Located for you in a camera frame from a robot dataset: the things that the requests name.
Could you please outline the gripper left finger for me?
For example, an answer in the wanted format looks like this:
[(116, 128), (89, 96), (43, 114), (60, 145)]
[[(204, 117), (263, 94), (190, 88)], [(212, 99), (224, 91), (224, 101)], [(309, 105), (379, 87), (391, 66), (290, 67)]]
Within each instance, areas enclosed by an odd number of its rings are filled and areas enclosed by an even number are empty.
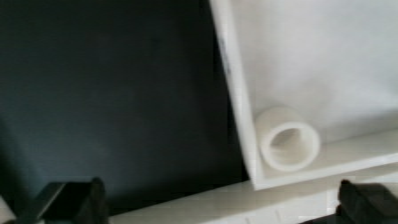
[(16, 218), (16, 224), (110, 224), (101, 179), (52, 182)]

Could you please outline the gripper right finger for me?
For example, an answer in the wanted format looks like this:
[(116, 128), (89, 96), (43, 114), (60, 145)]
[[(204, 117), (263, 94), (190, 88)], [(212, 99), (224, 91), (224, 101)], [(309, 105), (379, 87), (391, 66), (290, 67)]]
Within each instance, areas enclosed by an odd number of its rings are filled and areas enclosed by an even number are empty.
[(341, 181), (336, 212), (300, 224), (398, 224), (398, 184)]

